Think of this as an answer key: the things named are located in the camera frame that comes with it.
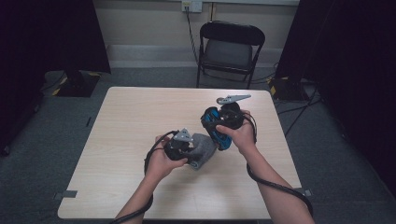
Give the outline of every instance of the table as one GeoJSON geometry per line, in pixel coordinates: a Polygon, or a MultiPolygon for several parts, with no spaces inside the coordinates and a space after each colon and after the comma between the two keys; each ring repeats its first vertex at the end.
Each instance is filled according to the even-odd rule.
{"type": "MultiPolygon", "coordinates": [[[[113,87],[93,124],[63,198],[60,218],[114,218],[143,178],[144,158],[156,135],[187,128],[204,133],[200,117],[216,99],[251,94],[239,101],[257,122],[257,147],[294,188],[301,183],[270,93],[252,90],[113,87]]],[[[147,219],[270,218],[246,161],[234,144],[216,151],[199,170],[175,169],[154,191],[147,219]]]]}

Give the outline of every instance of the cable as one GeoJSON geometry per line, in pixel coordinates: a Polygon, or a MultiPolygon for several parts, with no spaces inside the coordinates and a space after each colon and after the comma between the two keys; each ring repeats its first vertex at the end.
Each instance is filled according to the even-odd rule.
{"type": "Polygon", "coordinates": [[[293,111],[293,110],[302,109],[302,111],[300,111],[300,114],[297,116],[297,118],[294,120],[294,122],[289,126],[288,130],[285,132],[285,137],[288,135],[289,131],[290,131],[291,128],[294,126],[294,124],[297,122],[298,118],[304,113],[304,111],[305,111],[310,105],[313,105],[312,101],[313,101],[313,99],[314,99],[314,97],[315,97],[315,93],[317,92],[317,90],[318,90],[318,86],[315,87],[315,90],[314,90],[314,92],[312,93],[312,96],[310,97],[310,99],[309,99],[309,101],[308,101],[308,103],[307,103],[306,105],[304,105],[304,106],[302,106],[302,107],[299,107],[299,108],[294,108],[294,109],[291,109],[291,110],[288,110],[288,111],[283,111],[283,112],[277,113],[277,114],[279,115],[279,114],[283,114],[283,113],[290,112],[290,111],[293,111]]]}
{"type": "Polygon", "coordinates": [[[190,30],[190,41],[191,41],[191,47],[192,47],[192,53],[194,54],[195,62],[198,65],[198,58],[197,58],[197,53],[195,50],[195,43],[194,43],[194,37],[192,36],[192,31],[191,31],[191,24],[190,24],[190,9],[188,7],[184,7],[186,10],[186,15],[187,15],[187,22],[189,23],[189,30],[190,30]]]}
{"type": "MultiPolygon", "coordinates": [[[[244,119],[249,121],[249,123],[251,124],[251,127],[253,129],[254,143],[256,143],[256,141],[257,141],[257,139],[256,139],[256,134],[257,134],[256,120],[251,115],[249,115],[249,116],[253,119],[254,123],[248,117],[244,116],[244,119]]],[[[251,171],[250,166],[248,165],[248,163],[247,163],[247,173],[253,180],[255,180],[258,183],[264,184],[265,186],[271,187],[273,189],[281,190],[283,192],[286,192],[288,194],[291,194],[291,195],[299,198],[300,200],[302,200],[306,204],[306,207],[308,208],[308,211],[311,214],[311,216],[314,215],[314,208],[313,208],[311,202],[309,202],[309,200],[302,193],[300,193],[299,191],[297,191],[295,189],[290,189],[290,188],[288,188],[286,186],[279,185],[277,183],[270,182],[268,180],[264,180],[264,179],[258,178],[257,176],[255,176],[253,174],[253,172],[251,171]]]]}
{"type": "Polygon", "coordinates": [[[311,214],[311,216],[312,217],[314,216],[314,208],[313,208],[311,202],[309,202],[309,200],[302,193],[300,193],[299,191],[297,191],[295,189],[290,189],[290,188],[285,187],[283,185],[279,185],[279,184],[270,182],[268,180],[264,180],[264,179],[258,178],[257,176],[255,176],[253,174],[253,172],[251,171],[250,166],[248,164],[247,164],[247,173],[253,180],[255,180],[258,183],[264,184],[265,186],[271,187],[273,189],[281,190],[283,192],[286,192],[288,194],[291,194],[291,195],[299,198],[300,200],[302,200],[306,204],[306,207],[308,208],[308,211],[311,214]]]}
{"type": "MultiPolygon", "coordinates": [[[[146,174],[147,169],[149,168],[149,159],[151,158],[152,153],[153,153],[155,150],[158,149],[158,148],[155,148],[155,147],[156,147],[158,144],[160,144],[161,141],[162,141],[167,135],[169,135],[170,133],[175,134],[175,133],[178,133],[178,131],[171,131],[171,132],[169,132],[169,133],[164,134],[160,139],[158,139],[158,140],[154,143],[154,145],[152,146],[152,148],[149,150],[149,152],[148,152],[148,154],[147,154],[147,156],[146,156],[146,158],[145,158],[145,167],[144,167],[144,172],[145,172],[145,174],[146,174]]],[[[138,210],[135,211],[135,212],[132,212],[131,214],[128,214],[128,215],[123,216],[123,217],[119,217],[119,218],[117,218],[117,219],[111,221],[109,224],[121,224],[122,222],[125,222],[125,221],[127,221],[127,220],[130,220],[130,219],[132,219],[132,218],[135,218],[135,217],[138,217],[138,216],[144,214],[145,212],[147,212],[147,211],[150,209],[150,207],[152,206],[152,202],[153,202],[153,201],[154,201],[154,196],[151,195],[151,197],[150,197],[149,200],[148,200],[148,203],[147,203],[145,206],[143,206],[142,208],[138,209],[138,210]]]]}

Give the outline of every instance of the person's right hand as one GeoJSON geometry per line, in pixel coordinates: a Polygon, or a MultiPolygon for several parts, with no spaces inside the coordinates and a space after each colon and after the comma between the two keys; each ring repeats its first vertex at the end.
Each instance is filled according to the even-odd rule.
{"type": "MultiPolygon", "coordinates": [[[[241,111],[245,114],[244,116],[246,118],[250,119],[249,111],[241,111]]],[[[231,136],[231,138],[233,139],[233,143],[238,147],[239,152],[243,155],[247,150],[251,148],[256,148],[253,136],[253,127],[246,119],[244,119],[242,126],[237,130],[230,129],[222,125],[216,126],[216,130],[231,136]]]]}

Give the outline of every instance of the mechanical part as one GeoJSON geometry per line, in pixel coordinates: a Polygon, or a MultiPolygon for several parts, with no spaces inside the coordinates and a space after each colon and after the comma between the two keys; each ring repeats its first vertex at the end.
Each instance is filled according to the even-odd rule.
{"type": "Polygon", "coordinates": [[[243,99],[247,99],[247,98],[249,98],[249,97],[251,97],[251,95],[250,94],[248,94],[248,95],[228,95],[226,98],[218,98],[217,100],[216,100],[216,102],[219,104],[219,105],[226,105],[226,104],[230,104],[230,103],[234,103],[234,102],[236,102],[236,101],[240,101],[240,100],[243,100],[243,99]]]}

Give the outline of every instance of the chair seat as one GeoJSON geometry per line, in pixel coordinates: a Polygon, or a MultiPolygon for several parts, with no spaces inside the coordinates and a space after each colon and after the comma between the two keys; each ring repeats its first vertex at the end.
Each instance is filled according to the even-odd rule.
{"type": "Polygon", "coordinates": [[[225,67],[247,72],[252,66],[252,47],[250,45],[208,40],[203,66],[225,67]]]}

